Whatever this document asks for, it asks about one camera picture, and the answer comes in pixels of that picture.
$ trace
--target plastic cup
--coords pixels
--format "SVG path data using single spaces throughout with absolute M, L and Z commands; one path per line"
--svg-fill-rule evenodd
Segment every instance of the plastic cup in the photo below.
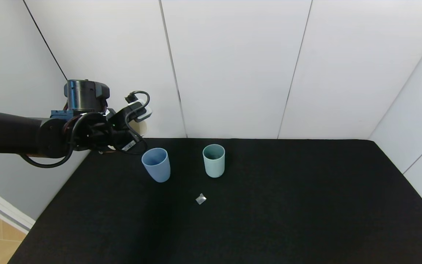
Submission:
M 204 169 L 209 177 L 217 178 L 224 173 L 226 150 L 221 145 L 212 144 L 203 149 Z
M 152 148 L 142 155 L 142 165 L 156 182 L 165 182 L 170 178 L 169 154 L 163 148 Z

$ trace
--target white label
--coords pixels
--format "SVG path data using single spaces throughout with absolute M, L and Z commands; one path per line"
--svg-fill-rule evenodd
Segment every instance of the white label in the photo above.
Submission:
M 129 142 L 126 146 L 124 146 L 122 148 L 122 150 L 124 151 L 128 151 L 132 146 L 136 145 L 136 142 L 134 140 L 132 140 L 131 142 Z

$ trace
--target cup rim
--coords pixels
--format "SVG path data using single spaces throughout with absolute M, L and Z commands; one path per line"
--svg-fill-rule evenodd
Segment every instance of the cup rim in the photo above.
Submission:
M 147 165 L 146 163 L 144 163 L 144 156 L 145 156 L 148 152 L 150 152 L 151 150 L 154 150 L 154 149 L 161 149 L 161 150 L 164 150 L 164 152 L 166 152 L 166 157 L 164 158 L 164 160 L 163 160 L 163 161 L 159 162 L 158 164 L 154 164 L 154 165 Z M 150 150 L 148 150 L 148 151 L 144 152 L 144 154 L 142 154 L 142 156 L 141 156 L 141 163 L 142 163 L 142 165 L 147 166 L 147 167 L 155 167 L 155 166 L 159 166 L 159 165 L 163 164 L 163 163 L 167 160 L 167 158 L 168 158 L 168 157 L 169 157 L 169 153 L 167 152 L 167 150 L 163 149 L 162 147 L 155 147 L 155 148 L 151 148 Z
M 221 149 L 224 151 L 224 153 L 222 154 L 222 156 L 221 156 L 221 157 L 219 157 L 219 158 L 217 158 L 217 159 L 209 159 L 208 157 L 206 157 L 206 156 L 204 155 L 204 150 L 205 150 L 207 147 L 210 147 L 210 146 L 219 146 L 219 147 L 221 147 Z M 207 159 L 207 160 L 210 160 L 210 161 L 213 161 L 213 160 L 220 160 L 220 159 L 222 159 L 222 158 L 226 155 L 226 149 L 225 149 L 223 146 L 219 145 L 219 144 L 210 144 L 210 145 L 207 145 L 206 147 L 204 147 L 204 148 L 203 148 L 203 151 L 202 151 L 201 153 L 203 154 L 203 157 L 204 157 L 205 159 Z

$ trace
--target black cylindrical motor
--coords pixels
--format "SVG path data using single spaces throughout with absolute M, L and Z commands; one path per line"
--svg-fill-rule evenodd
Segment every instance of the black cylindrical motor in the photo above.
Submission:
M 79 112 L 105 112 L 110 89 L 101 82 L 68 80 L 64 86 L 68 110 Z

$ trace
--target teal cup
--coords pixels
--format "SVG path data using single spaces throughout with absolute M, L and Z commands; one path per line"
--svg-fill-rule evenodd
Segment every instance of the teal cup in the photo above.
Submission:
M 221 145 L 212 144 L 203 149 L 204 169 L 209 177 L 217 178 L 224 173 L 226 151 Z

